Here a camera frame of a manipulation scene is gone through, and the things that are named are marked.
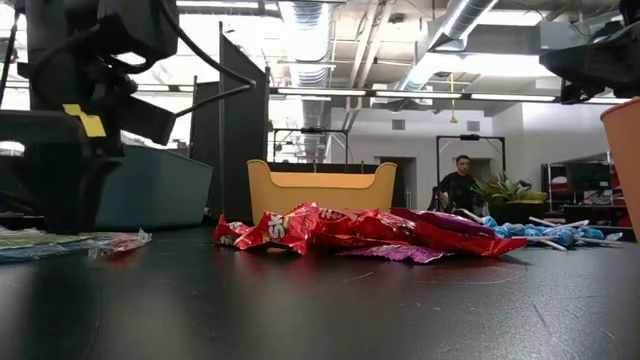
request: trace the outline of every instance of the orange bin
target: orange bin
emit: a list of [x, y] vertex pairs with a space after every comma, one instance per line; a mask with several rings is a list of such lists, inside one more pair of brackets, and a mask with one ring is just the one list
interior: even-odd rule
[[640, 234], [640, 98], [605, 111], [602, 122], [637, 237]]
[[396, 164], [381, 164], [375, 174], [271, 172], [261, 160], [247, 165], [255, 224], [265, 211], [285, 214], [304, 202], [331, 209], [391, 208]]

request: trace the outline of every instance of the green plant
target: green plant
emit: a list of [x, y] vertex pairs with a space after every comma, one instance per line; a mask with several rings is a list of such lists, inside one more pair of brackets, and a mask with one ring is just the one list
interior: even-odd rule
[[476, 198], [481, 203], [504, 204], [510, 202], [546, 200], [546, 194], [531, 191], [520, 184], [514, 182], [504, 173], [492, 175], [483, 180], [476, 180], [473, 187]]

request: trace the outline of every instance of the black shirt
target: black shirt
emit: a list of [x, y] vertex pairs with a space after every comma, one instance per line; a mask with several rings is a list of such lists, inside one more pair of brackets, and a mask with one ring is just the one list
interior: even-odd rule
[[442, 179], [438, 190], [449, 194], [451, 206], [467, 209], [473, 212], [473, 191], [476, 180], [471, 175], [462, 176], [457, 172], [451, 173]]

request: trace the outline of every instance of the wall vent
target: wall vent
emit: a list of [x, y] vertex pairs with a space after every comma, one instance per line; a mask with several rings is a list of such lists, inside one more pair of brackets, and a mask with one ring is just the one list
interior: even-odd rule
[[480, 121], [467, 121], [467, 131], [480, 132]]
[[404, 130], [404, 120], [393, 119], [391, 120], [391, 130]]

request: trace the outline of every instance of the exposed pipe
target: exposed pipe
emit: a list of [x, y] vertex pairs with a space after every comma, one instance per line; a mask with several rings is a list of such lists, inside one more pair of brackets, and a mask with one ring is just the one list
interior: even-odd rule
[[441, 67], [442, 61], [450, 61], [448, 57], [432, 53], [433, 49], [452, 40], [465, 38], [478, 25], [482, 14], [491, 10], [498, 0], [452, 0], [446, 13], [439, 18], [440, 26], [428, 34], [425, 43], [427, 53], [417, 60], [405, 78], [400, 81], [398, 90], [419, 91]]
[[371, 71], [371, 66], [373, 65], [373, 60], [376, 55], [378, 55], [378, 49], [380, 49], [380, 34], [381, 29], [385, 24], [389, 22], [389, 17], [391, 16], [391, 8], [392, 4], [389, 4], [388, 1], [384, 1], [384, 9], [382, 10], [382, 15], [380, 15], [379, 25], [375, 29], [373, 35], [371, 35], [371, 44], [369, 45], [369, 53], [367, 54], [367, 60], [364, 63], [364, 68], [362, 68], [362, 74], [360, 75], [360, 79], [358, 79], [358, 88], [362, 88], [364, 84], [367, 82], [367, 78], [369, 77], [369, 71]]
[[369, 9], [366, 14], [367, 20], [364, 24], [364, 28], [362, 29], [362, 33], [358, 37], [358, 49], [356, 50], [356, 57], [353, 60], [353, 67], [351, 68], [351, 74], [349, 75], [349, 86], [347, 86], [349, 88], [356, 85], [356, 77], [358, 76], [358, 71], [360, 70], [360, 64], [364, 58], [364, 53], [369, 45], [369, 38], [371, 37], [371, 30], [373, 29], [373, 22], [375, 21], [378, 6], [378, 2], [369, 2]]
[[[331, 18], [334, 4], [320, 2], [280, 2], [280, 12], [290, 38], [289, 54], [300, 62], [324, 62], [330, 55]], [[289, 69], [295, 87], [326, 87], [330, 68], [299, 65]], [[302, 127], [329, 127], [323, 124], [324, 102], [302, 101]], [[301, 136], [305, 156], [312, 150], [316, 138]]]

